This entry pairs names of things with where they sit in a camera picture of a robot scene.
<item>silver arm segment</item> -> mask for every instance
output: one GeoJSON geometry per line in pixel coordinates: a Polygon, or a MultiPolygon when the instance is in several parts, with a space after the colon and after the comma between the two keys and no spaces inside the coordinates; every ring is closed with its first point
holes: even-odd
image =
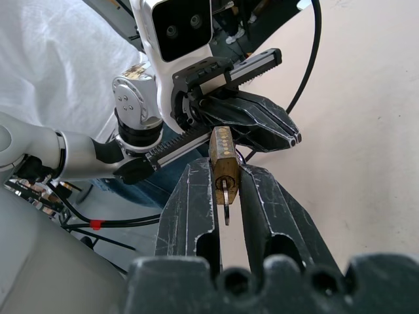
{"type": "Polygon", "coordinates": [[[56,169],[60,164],[60,145],[52,129],[0,113],[0,171],[16,167],[24,155],[37,157],[44,166],[56,169]]]}

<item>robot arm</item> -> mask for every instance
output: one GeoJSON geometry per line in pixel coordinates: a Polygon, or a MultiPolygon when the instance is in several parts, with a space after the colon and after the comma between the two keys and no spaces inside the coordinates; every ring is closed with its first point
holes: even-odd
{"type": "Polygon", "coordinates": [[[16,168],[27,179],[118,177],[134,184],[208,141],[215,126],[230,126],[236,144],[256,151],[299,143],[301,135],[282,108],[238,89],[279,65],[279,49],[236,67],[211,56],[210,1],[186,2],[132,0],[149,61],[113,81],[118,132],[111,142],[100,144],[1,114],[0,169],[16,168]],[[161,143],[163,122],[182,134],[161,143]]]}

